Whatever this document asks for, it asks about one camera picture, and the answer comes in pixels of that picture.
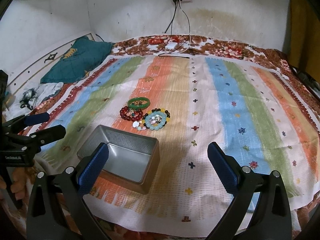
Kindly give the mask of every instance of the blue stripe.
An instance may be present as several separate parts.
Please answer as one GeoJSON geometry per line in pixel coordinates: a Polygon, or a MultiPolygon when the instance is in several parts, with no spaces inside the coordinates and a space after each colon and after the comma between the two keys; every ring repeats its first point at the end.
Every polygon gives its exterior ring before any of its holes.
{"type": "MultiPolygon", "coordinates": [[[[222,150],[226,155],[233,156],[240,166],[249,166],[249,163],[256,161],[259,166],[254,169],[254,172],[270,174],[271,169],[264,158],[262,143],[257,135],[244,96],[240,94],[237,81],[230,76],[223,60],[206,58],[206,62],[218,94],[219,111],[224,126],[225,145],[222,150]],[[245,133],[239,133],[241,128],[245,128],[245,133]]],[[[259,194],[255,194],[252,198],[254,205],[258,197],[259,194]]]]}
{"type": "MultiPolygon", "coordinates": [[[[99,87],[103,86],[106,82],[110,80],[112,75],[117,72],[123,64],[128,62],[131,58],[122,58],[118,59],[116,62],[111,64],[109,67],[107,67],[100,75],[94,80],[92,84],[89,86],[84,87],[80,94],[77,95],[77,100],[74,101],[71,105],[69,105],[66,109],[62,111],[61,115],[58,115],[57,118],[55,118],[48,126],[52,127],[58,124],[63,125],[64,127],[67,127],[73,116],[76,114],[78,110],[80,110],[86,102],[90,99],[90,95],[92,92],[99,89],[99,87]]],[[[50,149],[56,144],[56,142],[47,144],[45,146],[41,147],[41,152],[39,155],[45,154],[45,151],[50,149]]]]}

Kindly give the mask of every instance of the wall stain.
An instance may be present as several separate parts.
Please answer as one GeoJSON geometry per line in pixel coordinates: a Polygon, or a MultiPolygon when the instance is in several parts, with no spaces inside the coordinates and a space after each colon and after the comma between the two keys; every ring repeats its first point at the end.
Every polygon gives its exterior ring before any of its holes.
{"type": "MultiPolygon", "coordinates": [[[[254,43],[259,43],[262,38],[262,36],[258,36],[252,28],[248,28],[247,23],[241,17],[234,14],[198,8],[185,9],[185,11],[190,20],[192,34],[220,39],[237,37],[238,40],[251,40],[255,41],[254,43]]],[[[185,15],[180,14],[177,17],[177,23],[184,32],[187,30],[188,22],[186,21],[185,15]]]]}

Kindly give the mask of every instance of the finger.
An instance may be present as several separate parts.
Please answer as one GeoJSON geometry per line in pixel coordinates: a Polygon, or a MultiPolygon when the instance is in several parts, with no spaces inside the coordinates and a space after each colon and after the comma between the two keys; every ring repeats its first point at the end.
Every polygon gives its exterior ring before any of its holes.
{"type": "Polygon", "coordinates": [[[15,194],[16,200],[23,199],[26,195],[26,187],[15,194]]]}
{"type": "Polygon", "coordinates": [[[12,193],[23,190],[27,181],[25,168],[16,168],[12,173],[12,178],[14,180],[14,183],[11,185],[12,193]]]}
{"type": "Polygon", "coordinates": [[[2,180],[2,177],[0,177],[0,188],[5,189],[6,187],[6,183],[4,182],[4,180],[2,180]]]}

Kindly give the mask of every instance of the bed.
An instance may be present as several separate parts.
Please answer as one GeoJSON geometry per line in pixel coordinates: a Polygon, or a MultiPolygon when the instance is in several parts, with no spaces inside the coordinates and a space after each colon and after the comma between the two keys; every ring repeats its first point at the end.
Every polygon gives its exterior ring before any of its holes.
{"type": "MultiPolygon", "coordinates": [[[[25,134],[57,124],[67,129],[38,159],[58,172],[76,165],[81,142],[99,124],[157,137],[160,164],[148,195],[98,178],[84,198],[114,239],[191,239],[207,236],[232,199],[206,157],[206,147],[216,141],[240,165],[281,172],[296,235],[320,199],[318,102],[279,51],[203,36],[191,36],[189,45],[188,39],[159,35],[114,44],[85,79],[64,84],[32,112],[47,111],[50,120],[25,134]],[[175,48],[180,57],[157,56],[169,52],[168,38],[186,41],[175,48]],[[119,110],[136,96],[150,99],[147,110],[168,109],[172,121],[159,131],[133,128],[119,110]]],[[[257,198],[239,230],[246,228],[257,198]]]]}
{"type": "Polygon", "coordinates": [[[7,91],[10,93],[5,99],[6,111],[4,111],[4,117],[6,120],[21,114],[29,114],[33,108],[38,108],[39,110],[39,108],[42,108],[49,103],[49,101],[52,101],[53,98],[57,99],[59,96],[56,96],[60,94],[60,91],[62,91],[62,93],[65,91],[68,84],[59,82],[51,83],[51,86],[46,86],[40,84],[40,80],[59,61],[61,56],[72,47],[76,39],[82,36],[88,37],[89,40],[97,40],[96,35],[90,31],[78,33],[44,49],[13,72],[8,73],[7,91]],[[40,92],[36,99],[32,103],[30,102],[32,107],[20,108],[23,93],[28,89],[34,89],[36,92],[40,92]]]}

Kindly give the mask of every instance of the white cable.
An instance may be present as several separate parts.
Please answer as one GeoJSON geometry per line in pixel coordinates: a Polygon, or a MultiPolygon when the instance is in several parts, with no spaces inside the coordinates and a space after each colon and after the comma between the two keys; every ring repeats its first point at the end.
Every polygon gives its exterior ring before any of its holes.
{"type": "Polygon", "coordinates": [[[184,15],[186,16],[186,18],[187,18],[187,20],[188,20],[188,24],[189,24],[189,46],[188,46],[188,48],[186,48],[184,51],[180,52],[180,53],[183,53],[183,52],[186,52],[186,51],[190,48],[190,44],[191,44],[190,22],[189,22],[189,18],[188,18],[188,16],[187,16],[187,14],[185,13],[184,10],[182,10],[180,0],[178,0],[178,1],[179,1],[179,7],[180,7],[181,11],[184,13],[184,15]]]}

